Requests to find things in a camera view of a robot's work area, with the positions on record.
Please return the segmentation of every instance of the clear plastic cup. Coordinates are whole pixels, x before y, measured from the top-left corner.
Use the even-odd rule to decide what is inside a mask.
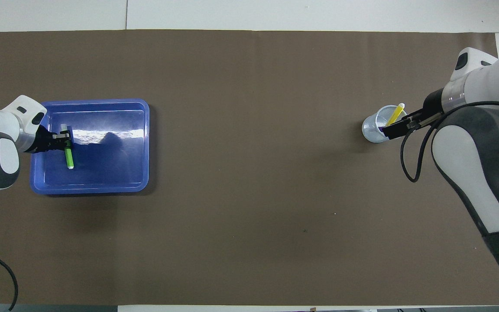
[[[379,127],[386,126],[388,119],[390,119],[390,116],[392,116],[392,113],[396,107],[396,105],[386,105],[363,121],[363,136],[369,140],[369,142],[380,143],[388,141],[388,138],[384,135],[384,133],[382,133],[382,131],[380,131]],[[396,121],[402,119],[405,115],[407,115],[407,113],[402,111],[398,118],[396,118]]]

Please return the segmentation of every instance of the black cord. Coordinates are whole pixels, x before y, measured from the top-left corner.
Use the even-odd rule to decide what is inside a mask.
[[[16,304],[16,300],[18,299],[18,283],[16,282],[16,277],[14,276],[13,271],[1,259],[0,259],[0,265],[2,265],[2,267],[4,267],[7,270],[7,272],[9,272],[10,278],[13,279],[14,296],[13,296],[13,302],[10,304],[10,307],[9,307],[9,311],[10,311],[10,310],[12,310],[14,308],[14,305]]]
[[[405,142],[408,140],[408,137],[415,131],[417,128],[411,128],[405,135],[404,140],[402,140],[402,146],[400,147],[400,163],[402,164],[402,169],[404,170],[404,174],[408,180],[411,182],[417,182],[419,180],[419,176],[421,176],[421,168],[422,168],[422,160],[423,160],[423,155],[424,155],[424,149],[426,148],[426,144],[428,142],[428,139],[430,138],[432,132],[440,126],[440,124],[446,119],[449,115],[453,114],[455,111],[458,109],[464,108],[464,107],[471,107],[471,106],[480,106],[480,105],[495,105],[499,106],[499,101],[477,101],[475,103],[469,103],[465,104],[463,106],[456,107],[449,112],[445,113],[442,115],[438,120],[436,120],[432,126],[428,129],[427,133],[424,135],[423,141],[421,143],[421,148],[419,149],[419,155],[417,158],[417,170],[415,171],[415,177],[412,178],[410,176],[408,169],[405,166],[404,162],[404,147],[405,147]]]

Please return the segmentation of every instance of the blue tray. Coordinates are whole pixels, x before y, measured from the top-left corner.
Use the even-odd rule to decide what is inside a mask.
[[[142,99],[47,101],[41,125],[72,130],[74,169],[62,150],[32,154],[38,194],[138,192],[149,179],[149,107]]]

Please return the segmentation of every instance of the green pen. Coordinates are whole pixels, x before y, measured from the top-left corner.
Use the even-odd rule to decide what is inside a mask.
[[[61,124],[61,131],[67,131],[67,124]],[[67,147],[65,148],[65,158],[67,159],[67,168],[69,169],[75,168],[75,163],[73,162],[73,152],[71,150],[72,144],[72,141],[68,140]]]

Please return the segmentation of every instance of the brown mat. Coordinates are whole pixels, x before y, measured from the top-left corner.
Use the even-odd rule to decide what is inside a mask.
[[[467,46],[496,55],[493,34],[0,33],[0,109],[26,94],[152,112],[139,194],[36,195],[21,156],[0,192],[19,302],[499,304],[499,267],[430,152],[412,184],[401,141],[360,132],[383,105],[420,108]]]

